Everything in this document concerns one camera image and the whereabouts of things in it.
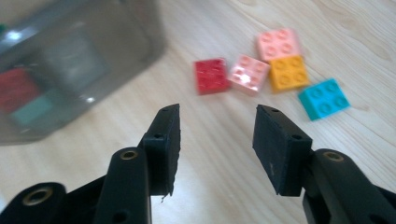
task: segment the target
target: teal block inside container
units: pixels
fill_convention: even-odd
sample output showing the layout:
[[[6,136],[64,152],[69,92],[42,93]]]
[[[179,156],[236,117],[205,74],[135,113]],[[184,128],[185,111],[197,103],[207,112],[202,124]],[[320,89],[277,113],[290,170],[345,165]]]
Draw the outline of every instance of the teal block inside container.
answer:
[[[323,119],[350,107],[334,78],[306,88],[298,97],[311,120]]]
[[[44,116],[46,113],[51,111],[53,107],[54,105],[49,99],[48,95],[43,94],[12,113],[11,117],[14,118],[14,120],[16,120],[20,125],[26,126],[35,119]]]

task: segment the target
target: light pink block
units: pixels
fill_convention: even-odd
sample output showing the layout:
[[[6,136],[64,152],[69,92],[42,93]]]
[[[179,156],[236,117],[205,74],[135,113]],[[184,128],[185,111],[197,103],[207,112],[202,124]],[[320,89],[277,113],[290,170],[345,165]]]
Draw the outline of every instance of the light pink block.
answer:
[[[253,96],[262,88],[269,71],[269,64],[241,55],[231,69],[229,79],[234,88]]]
[[[258,48],[265,62],[290,56],[302,56],[297,34],[289,28],[259,34]]]

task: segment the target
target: light wood tabletop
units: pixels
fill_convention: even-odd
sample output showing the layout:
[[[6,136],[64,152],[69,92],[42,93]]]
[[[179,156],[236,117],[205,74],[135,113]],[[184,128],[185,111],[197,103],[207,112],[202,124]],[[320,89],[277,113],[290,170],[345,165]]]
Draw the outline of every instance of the light wood tabletop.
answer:
[[[0,0],[12,23],[49,0]],[[256,106],[278,108],[314,139],[347,154],[376,185],[396,192],[396,3],[394,1],[158,1],[164,55],[94,108],[44,140],[0,147],[0,194],[8,203],[40,182],[67,191],[104,175],[111,155],[135,147],[157,111],[180,104],[181,151],[173,197],[152,197],[153,223],[306,223],[302,197],[276,196],[254,150]],[[311,121],[299,90],[273,94],[267,80],[198,95],[193,62],[259,58],[257,34],[293,28],[313,84],[335,78],[351,107]]]

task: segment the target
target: wooden surface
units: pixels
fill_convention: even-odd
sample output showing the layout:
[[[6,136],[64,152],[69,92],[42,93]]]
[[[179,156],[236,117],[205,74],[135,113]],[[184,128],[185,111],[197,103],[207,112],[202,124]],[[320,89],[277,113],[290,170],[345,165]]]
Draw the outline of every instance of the wooden surface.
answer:
[[[0,22],[40,1],[0,0]],[[375,184],[396,191],[394,1],[158,1],[167,38],[161,59],[50,137],[0,147],[6,202],[38,182],[70,191],[106,173],[111,155],[138,144],[158,109],[180,103],[182,142],[173,197],[152,198],[153,223],[305,223],[302,198],[276,196],[252,147],[257,104],[276,107],[314,139],[349,155]],[[199,96],[192,62],[257,57],[255,36],[294,28],[313,83],[336,78],[352,107],[310,121],[297,91]]]

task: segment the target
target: wood grain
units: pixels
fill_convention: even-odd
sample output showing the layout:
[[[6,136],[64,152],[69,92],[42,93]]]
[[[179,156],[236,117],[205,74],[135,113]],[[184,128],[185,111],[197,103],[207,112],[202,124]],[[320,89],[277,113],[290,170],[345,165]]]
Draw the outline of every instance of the wood grain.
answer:
[[[12,23],[49,0],[0,0]],[[56,181],[76,189],[106,172],[112,153],[136,146],[157,110],[180,103],[182,150],[174,196],[152,199],[153,223],[306,223],[301,198],[276,196],[251,141],[257,104],[277,107],[314,139],[349,155],[396,191],[396,3],[328,0],[158,1],[167,49],[161,59],[50,137],[0,147],[0,191]],[[297,91],[257,97],[230,90],[199,96],[192,62],[253,57],[259,32],[294,28],[313,83],[336,78],[352,107],[310,121]]]

